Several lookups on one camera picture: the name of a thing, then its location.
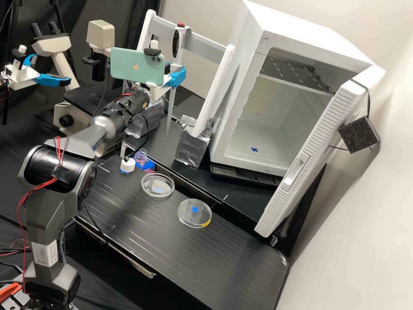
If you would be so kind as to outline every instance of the white bottle cap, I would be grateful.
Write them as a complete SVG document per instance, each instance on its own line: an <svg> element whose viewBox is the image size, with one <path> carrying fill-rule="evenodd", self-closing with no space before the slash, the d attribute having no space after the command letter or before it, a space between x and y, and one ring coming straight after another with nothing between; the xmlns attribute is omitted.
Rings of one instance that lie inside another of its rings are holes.
<svg viewBox="0 0 413 310"><path fill-rule="evenodd" d="M135 170L135 160L133 158L129 158L128 161L122 161L120 162L120 168L124 172L133 172Z"/></svg>

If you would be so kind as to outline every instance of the mint green iphone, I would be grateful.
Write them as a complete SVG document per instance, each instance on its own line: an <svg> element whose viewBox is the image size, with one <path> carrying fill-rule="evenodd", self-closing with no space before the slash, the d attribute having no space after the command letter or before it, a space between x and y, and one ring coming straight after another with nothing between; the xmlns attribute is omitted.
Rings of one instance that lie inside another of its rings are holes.
<svg viewBox="0 0 413 310"><path fill-rule="evenodd" d="M111 49L111 76L121 80L163 84L162 54L145 55L144 52L119 47Z"/></svg>

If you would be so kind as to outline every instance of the refrigerator door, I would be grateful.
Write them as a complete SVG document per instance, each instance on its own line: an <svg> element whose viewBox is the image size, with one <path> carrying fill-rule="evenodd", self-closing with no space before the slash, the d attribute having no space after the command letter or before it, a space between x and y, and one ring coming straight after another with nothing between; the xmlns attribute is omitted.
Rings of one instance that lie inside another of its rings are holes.
<svg viewBox="0 0 413 310"><path fill-rule="evenodd" d="M385 70L372 65L353 79L372 90ZM340 142L337 133L366 95L366 90L352 81L345 82L330 100L317 124L304 142L281 184L267 204L255 231L268 237L293 211L320 169Z"/></svg>

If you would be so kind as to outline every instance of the petri dish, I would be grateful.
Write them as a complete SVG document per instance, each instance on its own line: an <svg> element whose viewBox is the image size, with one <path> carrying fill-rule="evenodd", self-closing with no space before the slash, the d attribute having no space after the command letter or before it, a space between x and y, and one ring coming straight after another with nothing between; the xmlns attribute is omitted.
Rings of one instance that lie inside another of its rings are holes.
<svg viewBox="0 0 413 310"><path fill-rule="evenodd" d="M172 178L161 172L146 174L141 180L143 191L152 198L167 198L175 190Z"/></svg>
<svg viewBox="0 0 413 310"><path fill-rule="evenodd" d="M211 208L198 199L186 199L178 207L179 220L192 228L209 225L212 218Z"/></svg>

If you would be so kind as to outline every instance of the microscope focus knob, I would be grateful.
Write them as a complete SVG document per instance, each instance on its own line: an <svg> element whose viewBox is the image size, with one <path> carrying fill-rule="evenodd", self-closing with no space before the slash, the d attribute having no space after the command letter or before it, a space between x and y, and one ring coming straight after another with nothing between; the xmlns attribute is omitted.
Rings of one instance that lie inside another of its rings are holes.
<svg viewBox="0 0 413 310"><path fill-rule="evenodd" d="M69 114L63 115L61 117L59 117L59 123L62 127L69 127L71 125L73 125L74 120L73 117Z"/></svg>

